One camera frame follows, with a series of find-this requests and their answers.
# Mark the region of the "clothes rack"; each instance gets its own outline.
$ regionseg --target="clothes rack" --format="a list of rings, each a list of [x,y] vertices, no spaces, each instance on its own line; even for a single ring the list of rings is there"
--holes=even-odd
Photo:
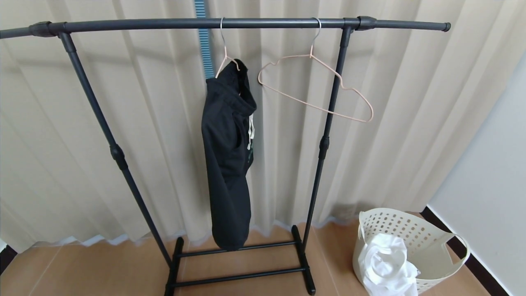
[[[321,28],[339,28],[342,29],[340,49],[338,53],[338,60],[336,63],[336,72],[341,74],[343,70],[343,64],[345,62],[345,55],[347,47],[349,45],[350,35],[354,31],[365,31],[374,28],[403,28],[403,29],[425,29],[434,31],[447,32],[451,24],[450,23],[430,23],[430,22],[412,22],[412,21],[384,21],[375,19],[369,16],[359,16],[356,18],[321,18]],[[314,206],[316,203],[316,197],[318,194],[318,187],[321,179],[321,172],[323,169],[323,162],[327,155],[329,148],[329,133],[332,125],[333,115],[328,113],[325,122],[325,129],[321,141],[319,144],[318,154],[318,165],[316,167],[316,175],[312,188],[312,195],[310,198],[309,211],[307,215],[307,223],[305,226],[305,232],[303,239],[301,239],[298,228],[292,226],[292,237],[290,241],[250,245],[244,246],[238,251],[270,248],[277,246],[294,245],[298,254],[299,267],[279,269],[266,272],[256,272],[242,275],[232,275],[228,277],[211,278],[194,281],[183,281],[177,282],[177,273],[179,270],[179,263],[181,258],[189,256],[200,256],[215,253],[223,253],[225,250],[208,250],[198,252],[183,253],[183,239],[178,238],[173,256],[170,257],[163,241],[155,227],[155,224],[146,208],[146,205],[141,197],[139,189],[135,184],[135,181],[128,169],[124,152],[119,147],[113,134],[104,118],[102,110],[97,102],[95,94],[93,93],[92,87],[90,86],[88,77],[84,72],[82,63],[76,52],[75,44],[71,38],[71,33],[76,32],[92,32],[92,31],[114,31],[114,30],[133,30],[133,29],[199,29],[199,28],[219,28],[221,18],[166,18],[166,19],[119,19],[111,21],[90,21],[90,22],[39,22],[29,27],[5,29],[0,31],[0,39],[14,38],[22,36],[38,36],[38,37],[58,37],[61,39],[64,49],[66,50],[73,68],[78,76],[80,84],[86,93],[87,99],[95,113],[97,121],[100,124],[104,132],[104,136],[109,143],[110,153],[117,163],[119,169],[122,171],[126,182],[140,208],[141,213],[150,228],[159,249],[169,266],[169,275],[166,283],[165,296],[171,296],[174,294],[175,288],[185,287],[190,285],[199,285],[206,283],[224,282],[239,279],[248,279],[256,277],[264,277],[268,275],[284,274],[290,272],[301,272],[305,281],[307,292],[310,295],[314,295],[316,288],[310,267],[307,261],[305,249],[307,246],[307,239],[309,237],[310,225],[312,222],[312,214],[314,212]],[[224,18],[222,21],[223,28],[318,28],[319,23],[314,18]],[[334,78],[332,85],[332,92],[330,96],[328,110],[334,111],[336,106],[336,98],[338,95],[339,80],[337,76]]]

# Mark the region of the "curtain fold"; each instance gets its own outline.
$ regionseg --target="curtain fold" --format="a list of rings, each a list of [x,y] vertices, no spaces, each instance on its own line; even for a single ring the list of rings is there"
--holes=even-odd
[[[387,206],[420,211],[505,88],[526,48],[526,2],[493,0],[209,0],[210,17],[355,17],[451,22],[447,32],[374,29],[351,35],[343,83],[375,108],[367,124],[335,117],[314,223]],[[3,1],[1,28],[38,21],[195,17],[194,3]],[[224,29],[249,68],[255,160],[247,174],[253,227],[304,221],[326,115],[261,88],[261,67],[308,53],[315,29]],[[335,66],[341,30],[322,29],[314,54]],[[72,34],[117,143],[163,237],[211,228],[200,121],[206,96],[198,31]],[[222,39],[211,30],[216,67]],[[0,42],[0,236],[21,252],[37,241],[86,241],[149,229],[115,165],[61,42]],[[268,85],[327,107],[333,76],[308,58],[263,72]],[[367,118],[340,90],[336,112]]]

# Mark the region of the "vertical rack pole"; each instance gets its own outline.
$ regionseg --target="vertical rack pole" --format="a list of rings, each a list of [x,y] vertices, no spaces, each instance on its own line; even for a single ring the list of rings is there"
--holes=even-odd
[[[84,92],[86,93],[86,97],[88,98],[89,104],[91,105],[93,112],[95,113],[95,116],[97,117],[97,121],[99,122],[100,127],[102,128],[104,135],[106,136],[106,140],[108,140],[110,153],[112,154],[112,157],[115,160],[115,162],[117,162],[119,169],[123,172],[124,179],[126,179],[126,182],[128,183],[128,186],[130,187],[133,197],[135,198],[135,201],[137,202],[137,205],[139,206],[139,209],[141,213],[143,214],[144,219],[146,220],[146,223],[148,224],[148,227],[150,228],[151,233],[154,236],[155,241],[157,242],[157,245],[159,246],[159,249],[161,250],[161,253],[163,254],[163,257],[165,258],[166,263],[168,264],[168,267],[170,267],[171,266],[170,255],[168,254],[168,251],[166,250],[166,247],[164,246],[164,243],[161,240],[159,232],[157,231],[157,228],[155,227],[154,221],[151,219],[150,213],[148,212],[148,208],[146,208],[146,204],[144,203],[143,198],[140,196],[139,188],[137,188],[137,185],[135,184],[135,181],[133,180],[132,174],[130,173],[128,169],[128,164],[126,163],[126,160],[124,159],[124,152],[119,147],[117,142],[115,142],[115,138],[113,138],[112,132],[109,129],[109,125],[106,122],[106,119],[104,118],[104,114],[102,113],[102,110],[100,109],[100,106],[97,102],[97,98],[95,97],[92,87],[89,84],[88,77],[86,76],[86,73],[84,72],[84,68],[82,67],[82,63],[80,62],[80,59],[78,57],[77,49],[75,48],[75,44],[73,43],[71,35],[69,33],[60,32],[58,37],[62,40],[62,44],[64,45],[64,48],[69,55],[69,59],[71,60],[71,63],[73,64],[73,68],[75,69],[75,72],[77,73],[80,84],[82,85],[82,88],[84,89]]]
[[[345,54],[347,46],[349,46],[349,39],[352,33],[352,28],[347,26],[341,32],[340,51],[338,53],[338,61],[336,63],[336,72],[341,75],[343,71],[343,64],[345,62]],[[332,83],[332,92],[330,94],[329,111],[334,111],[336,106],[336,98],[338,97],[338,90],[340,89],[340,79],[335,75]],[[310,224],[312,222],[312,215],[314,213],[314,205],[316,204],[316,196],[318,195],[318,188],[320,186],[321,170],[323,169],[323,162],[329,149],[329,133],[332,125],[332,114],[327,113],[327,120],[325,121],[325,130],[320,141],[320,153],[318,154],[318,166],[316,167],[316,176],[314,177],[314,185],[312,187],[312,196],[310,197],[309,213],[307,215],[307,224],[305,225],[305,233],[303,235],[302,252],[305,253],[307,247],[307,239],[309,238]]]

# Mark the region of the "white plastic basket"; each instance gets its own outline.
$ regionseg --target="white plastic basket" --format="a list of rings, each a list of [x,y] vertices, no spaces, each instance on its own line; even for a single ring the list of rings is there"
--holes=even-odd
[[[424,293],[454,275],[471,254],[470,248],[463,238],[453,233],[444,232],[414,215],[386,208],[361,212],[358,239],[352,257],[352,267],[360,282],[362,276],[358,256],[363,249],[365,240],[377,233],[393,234],[403,238],[407,247],[408,261],[420,271],[420,275],[417,277],[418,294]],[[454,236],[458,237],[467,249],[466,256],[456,264],[452,263],[446,247],[447,241]]]

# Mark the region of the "pink wire hanger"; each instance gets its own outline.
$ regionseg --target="pink wire hanger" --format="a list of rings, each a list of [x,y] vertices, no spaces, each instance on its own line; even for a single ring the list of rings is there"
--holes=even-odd
[[[236,67],[237,67],[237,70],[239,70],[239,65],[237,64],[236,60],[229,57],[228,54],[227,54],[227,44],[225,42],[225,37],[223,36],[223,19],[224,17],[221,18],[221,22],[219,23],[219,30],[221,32],[221,38],[223,38],[223,46],[225,47],[225,58],[223,58],[223,61],[221,62],[221,65],[219,66],[219,69],[217,70],[217,73],[216,73],[216,78],[219,76],[219,72],[221,72],[221,69],[223,68],[223,65],[225,64],[225,61],[228,59],[228,60],[231,60],[232,62],[234,62],[234,64],[236,64]]]
[[[317,17],[315,17],[315,19],[316,19],[316,20],[318,21],[318,23],[320,24],[320,27],[318,28],[318,33],[316,34],[316,36],[315,36],[314,39],[312,40],[312,44],[310,45],[310,53],[309,53],[309,54],[302,54],[302,55],[290,55],[290,56],[284,56],[284,57],[280,58],[276,63],[270,62],[270,63],[266,64],[266,65],[263,66],[263,68],[261,68],[261,70],[259,71],[259,74],[258,74],[258,82],[259,82],[259,84],[261,84],[262,86],[267,87],[267,88],[269,88],[269,89],[271,89],[271,90],[273,90],[273,91],[275,91],[275,92],[277,92],[277,93],[279,93],[279,94],[282,94],[282,95],[284,95],[284,96],[286,96],[286,97],[288,97],[288,98],[291,98],[291,99],[296,100],[296,101],[298,101],[298,102],[300,102],[300,103],[302,103],[302,104],[305,104],[305,105],[307,105],[307,106],[309,106],[309,107],[313,107],[313,108],[316,108],[316,109],[318,109],[318,110],[321,110],[321,111],[324,111],[324,112],[327,112],[327,113],[330,113],[330,114],[334,114],[334,115],[336,115],[336,116],[340,116],[340,117],[343,117],[343,118],[347,118],[347,119],[351,119],[351,120],[355,120],[355,121],[359,121],[359,122],[369,122],[369,121],[371,121],[375,113],[374,113],[374,111],[373,111],[373,109],[372,109],[372,106],[371,106],[371,104],[369,103],[369,101],[367,101],[367,99],[366,99],[366,98],[365,98],[365,97],[364,97],[364,96],[363,96],[358,90],[356,90],[355,88],[353,88],[353,87],[351,87],[351,88],[345,87],[345,86],[343,85],[343,79],[342,79],[341,75],[338,74],[336,71],[334,71],[334,69],[332,69],[331,67],[329,67],[326,63],[322,62],[320,59],[318,59],[317,57],[315,57],[315,56],[312,54],[312,50],[313,50],[313,48],[314,48],[314,41],[316,40],[316,38],[318,37],[318,35],[320,34],[320,31],[321,31],[321,21],[320,21],[320,19],[318,19]],[[346,116],[346,115],[343,115],[343,114],[339,114],[339,113],[336,113],[336,112],[333,112],[333,111],[329,111],[329,110],[327,110],[327,109],[323,109],[323,108],[320,108],[320,107],[318,107],[318,106],[314,106],[314,105],[312,105],[312,104],[309,104],[309,103],[307,103],[307,102],[304,102],[304,101],[302,101],[302,100],[299,100],[299,99],[297,99],[297,98],[295,98],[295,97],[293,97],[293,96],[290,96],[290,95],[288,95],[288,94],[286,94],[286,93],[283,93],[283,92],[281,92],[281,91],[279,91],[279,90],[273,88],[272,86],[268,86],[268,85],[266,85],[265,83],[263,83],[263,81],[261,81],[261,73],[263,72],[263,70],[264,70],[268,65],[272,64],[272,65],[276,66],[276,65],[279,64],[279,62],[280,62],[281,60],[284,60],[284,59],[286,59],[286,58],[292,58],[292,57],[309,57],[309,58],[311,58],[311,59],[317,61],[318,63],[322,64],[325,68],[331,70],[331,72],[333,72],[334,75],[336,75],[336,76],[340,79],[340,87],[341,87],[343,90],[346,90],[346,91],[354,91],[355,93],[357,93],[357,94],[358,94],[358,95],[359,95],[359,96],[360,96],[360,97],[361,97],[361,98],[367,103],[367,105],[369,106],[369,109],[371,110],[371,117],[370,117],[369,119],[367,119],[367,120],[363,120],[363,119],[357,119],[357,118],[354,118],[354,117],[350,117],[350,116]]]

